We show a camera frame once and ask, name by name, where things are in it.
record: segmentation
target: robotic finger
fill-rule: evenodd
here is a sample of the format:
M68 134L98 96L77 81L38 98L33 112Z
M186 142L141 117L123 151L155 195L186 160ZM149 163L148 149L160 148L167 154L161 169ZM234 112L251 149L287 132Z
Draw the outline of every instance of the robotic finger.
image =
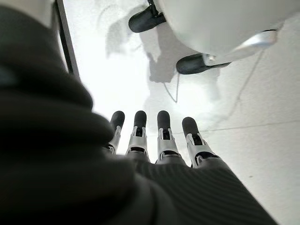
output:
M223 160L218 157L202 139L196 121L186 117L182 121L183 132L187 141L187 150L192 161L193 168L202 167L227 167Z
M170 115L167 111L160 111L157 115L157 162L156 164L186 165L178 152L175 138L172 135Z
M121 138L121 130L122 130L122 127L123 127L123 124L124 124L124 120L125 120L125 114L122 111L116 111L112 115L112 119L111 119L110 123L113 127L113 130L114 130L114 136L113 136L113 139L108 143L106 148L113 155L116 154L117 149L118 149L119 141L120 141L120 138Z
M138 111L135 114L134 128L130 136L126 156L132 159L149 162L150 160L147 152L146 122L146 113L144 111Z

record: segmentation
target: white floor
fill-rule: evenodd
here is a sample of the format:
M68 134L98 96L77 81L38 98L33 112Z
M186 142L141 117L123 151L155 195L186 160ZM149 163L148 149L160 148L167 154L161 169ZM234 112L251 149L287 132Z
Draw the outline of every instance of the white floor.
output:
M157 157L160 110L189 163L181 121L195 118L208 144L283 225L300 221L300 15L270 49L230 66L179 75L177 60L194 51L165 23L134 34L128 19L143 0L65 0L83 84L94 111L126 115L118 152L127 150L135 112L147 113L148 150Z

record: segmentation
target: black fingertip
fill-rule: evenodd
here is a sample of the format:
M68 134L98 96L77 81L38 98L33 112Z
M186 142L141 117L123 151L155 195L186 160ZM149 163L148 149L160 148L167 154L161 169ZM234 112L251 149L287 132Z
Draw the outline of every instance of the black fingertip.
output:
M188 134L198 134L198 126L196 121L191 117L186 117L182 121L182 128L184 136L187 137Z
M147 123L147 114L144 111L138 111L135 114L135 123L134 123L134 127L146 127L146 123Z
M162 110L157 114L157 127L158 127L158 129L171 128L170 115L167 111Z
M112 115L111 125L114 128L114 130L116 130L117 126L120 126L121 129L122 129L124 121L125 121L125 114L124 114L124 112L122 112L122 111L116 111Z

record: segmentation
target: robotic hand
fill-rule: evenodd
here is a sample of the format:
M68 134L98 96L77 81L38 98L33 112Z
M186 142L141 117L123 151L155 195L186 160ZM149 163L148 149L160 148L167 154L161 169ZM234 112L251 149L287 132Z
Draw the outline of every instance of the robotic hand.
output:
M276 224L192 118L182 125L193 168L177 150L166 111L157 116L156 164L148 158L143 111L135 115L126 157L116 156L125 115L116 112L109 123L93 113L90 94L66 72L57 33L3 2L1 225Z

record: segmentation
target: metal frame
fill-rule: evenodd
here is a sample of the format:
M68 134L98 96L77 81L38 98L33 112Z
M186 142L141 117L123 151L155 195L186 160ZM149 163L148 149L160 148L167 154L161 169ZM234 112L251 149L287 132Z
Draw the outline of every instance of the metal frame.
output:
M78 80L80 80L79 70L76 62L75 52L72 44L72 38L68 26L68 20L63 0L56 0L55 8L58 14L60 24L60 39L65 54L68 71L69 73L74 74L74 76Z

